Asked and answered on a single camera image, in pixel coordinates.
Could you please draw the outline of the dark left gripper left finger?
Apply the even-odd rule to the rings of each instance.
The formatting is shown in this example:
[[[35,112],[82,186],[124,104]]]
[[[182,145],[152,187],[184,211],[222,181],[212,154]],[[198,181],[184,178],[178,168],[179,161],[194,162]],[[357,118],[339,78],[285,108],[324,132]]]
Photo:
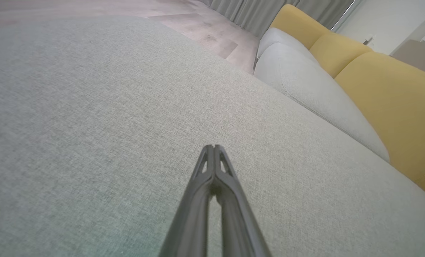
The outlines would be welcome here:
[[[206,145],[181,198],[160,257],[206,257],[208,213],[214,170],[214,146]]]

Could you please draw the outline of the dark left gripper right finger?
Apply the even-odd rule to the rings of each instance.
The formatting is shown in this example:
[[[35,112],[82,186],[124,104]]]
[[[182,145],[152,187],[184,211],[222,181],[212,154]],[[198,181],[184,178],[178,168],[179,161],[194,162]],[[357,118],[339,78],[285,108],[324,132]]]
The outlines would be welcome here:
[[[271,257],[271,251],[222,145],[215,146],[215,191],[222,209],[222,255]]]

